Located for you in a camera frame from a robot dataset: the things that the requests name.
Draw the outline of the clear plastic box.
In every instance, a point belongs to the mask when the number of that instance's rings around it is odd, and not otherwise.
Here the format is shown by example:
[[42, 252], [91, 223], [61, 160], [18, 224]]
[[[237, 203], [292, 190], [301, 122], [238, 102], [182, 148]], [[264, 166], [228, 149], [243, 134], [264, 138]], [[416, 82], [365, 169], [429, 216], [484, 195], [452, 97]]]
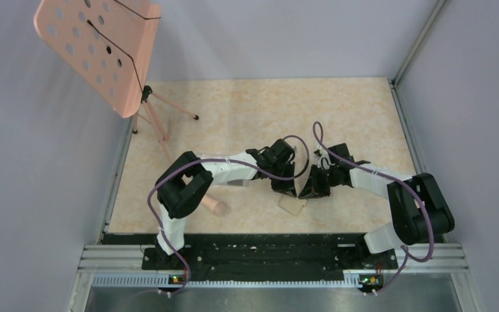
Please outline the clear plastic box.
[[255, 165], [255, 159], [246, 152], [238, 153], [236, 155], [213, 155], [205, 153], [197, 153], [196, 155], [200, 159], [222, 160], [202, 163], [204, 169], [212, 173], [212, 186], [227, 185], [246, 187], [249, 184], [249, 180], [251, 180], [257, 172], [251, 167], [235, 162], [236, 160]]

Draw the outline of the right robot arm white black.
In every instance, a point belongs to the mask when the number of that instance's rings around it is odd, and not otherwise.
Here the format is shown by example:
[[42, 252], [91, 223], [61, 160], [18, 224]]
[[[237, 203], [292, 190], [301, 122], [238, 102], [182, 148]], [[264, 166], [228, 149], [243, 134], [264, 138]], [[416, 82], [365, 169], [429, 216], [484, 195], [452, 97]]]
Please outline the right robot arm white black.
[[355, 260], [364, 268], [372, 268], [387, 250], [429, 242], [455, 227], [433, 175], [400, 175], [365, 160], [356, 161], [345, 143], [321, 153], [299, 197], [323, 198], [337, 186], [366, 190], [389, 202], [392, 220], [358, 238]]

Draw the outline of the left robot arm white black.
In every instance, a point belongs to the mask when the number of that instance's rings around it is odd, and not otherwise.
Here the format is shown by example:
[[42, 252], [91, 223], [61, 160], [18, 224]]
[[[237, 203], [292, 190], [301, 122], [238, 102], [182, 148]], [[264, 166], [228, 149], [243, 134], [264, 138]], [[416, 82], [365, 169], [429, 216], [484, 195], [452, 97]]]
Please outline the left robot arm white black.
[[181, 154], [153, 189], [160, 204], [158, 261], [170, 269], [180, 265], [187, 217], [198, 208], [211, 186], [268, 178], [274, 192], [295, 197], [295, 154], [282, 138], [271, 146], [231, 156], [198, 157], [192, 151]]

